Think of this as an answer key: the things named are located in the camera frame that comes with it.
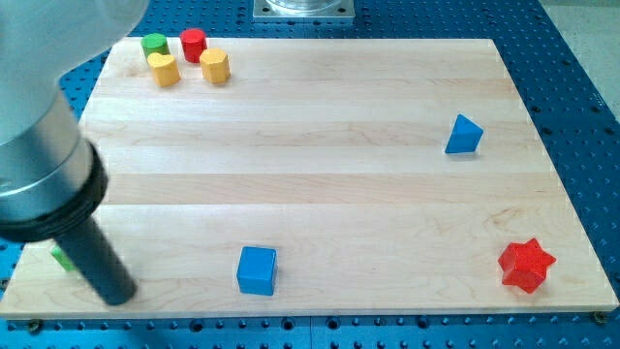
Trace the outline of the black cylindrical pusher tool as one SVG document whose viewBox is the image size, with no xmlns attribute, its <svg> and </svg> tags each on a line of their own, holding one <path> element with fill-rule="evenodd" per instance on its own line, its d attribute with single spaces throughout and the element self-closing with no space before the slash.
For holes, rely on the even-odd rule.
<svg viewBox="0 0 620 349">
<path fill-rule="evenodd" d="M 55 238 L 99 297 L 108 305 L 128 301 L 137 283 L 92 217 Z"/>
</svg>

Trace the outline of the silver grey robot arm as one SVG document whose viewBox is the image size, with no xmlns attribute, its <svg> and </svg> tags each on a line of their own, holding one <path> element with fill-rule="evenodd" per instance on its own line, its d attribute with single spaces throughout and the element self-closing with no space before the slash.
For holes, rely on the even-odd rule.
<svg viewBox="0 0 620 349">
<path fill-rule="evenodd" d="M 147 7 L 119 0 L 1 4 L 1 236 L 55 240 L 110 305 L 129 300 L 137 285 L 92 217 L 108 177 L 60 79 L 129 34 Z"/>
</svg>

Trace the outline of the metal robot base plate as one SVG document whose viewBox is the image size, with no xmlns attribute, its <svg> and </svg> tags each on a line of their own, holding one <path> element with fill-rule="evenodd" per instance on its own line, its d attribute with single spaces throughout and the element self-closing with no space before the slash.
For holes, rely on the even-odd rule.
<svg viewBox="0 0 620 349">
<path fill-rule="evenodd" d="M 344 18 L 355 16 L 354 0 L 254 0 L 253 18 L 259 20 Z"/>
</svg>

